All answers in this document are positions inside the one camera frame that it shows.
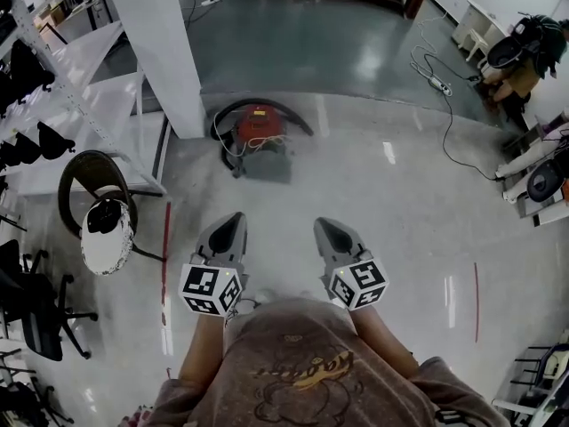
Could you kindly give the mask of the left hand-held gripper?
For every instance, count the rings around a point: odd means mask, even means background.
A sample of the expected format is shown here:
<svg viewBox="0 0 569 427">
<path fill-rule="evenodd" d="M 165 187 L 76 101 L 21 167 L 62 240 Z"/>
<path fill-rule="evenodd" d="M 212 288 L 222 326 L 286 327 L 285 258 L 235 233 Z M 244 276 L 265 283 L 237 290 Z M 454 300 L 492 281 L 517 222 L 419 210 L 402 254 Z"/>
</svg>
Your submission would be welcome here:
<svg viewBox="0 0 569 427">
<path fill-rule="evenodd" d="M 182 266 L 178 295 L 201 315 L 225 317 L 244 291 L 243 259 L 247 223 L 242 212 L 228 214 L 199 236 L 190 261 Z"/>
</svg>

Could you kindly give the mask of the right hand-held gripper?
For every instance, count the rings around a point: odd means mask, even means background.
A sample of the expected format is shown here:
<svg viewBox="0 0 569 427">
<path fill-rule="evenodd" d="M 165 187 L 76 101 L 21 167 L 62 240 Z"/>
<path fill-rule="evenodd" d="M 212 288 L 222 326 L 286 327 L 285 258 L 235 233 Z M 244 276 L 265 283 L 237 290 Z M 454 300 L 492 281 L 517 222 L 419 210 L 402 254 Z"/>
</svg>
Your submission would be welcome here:
<svg viewBox="0 0 569 427">
<path fill-rule="evenodd" d="M 350 311 L 379 302 L 389 279 L 359 234 L 337 220 L 319 217 L 314 223 L 317 250 L 325 263 L 322 280 L 329 297 Z"/>
</svg>

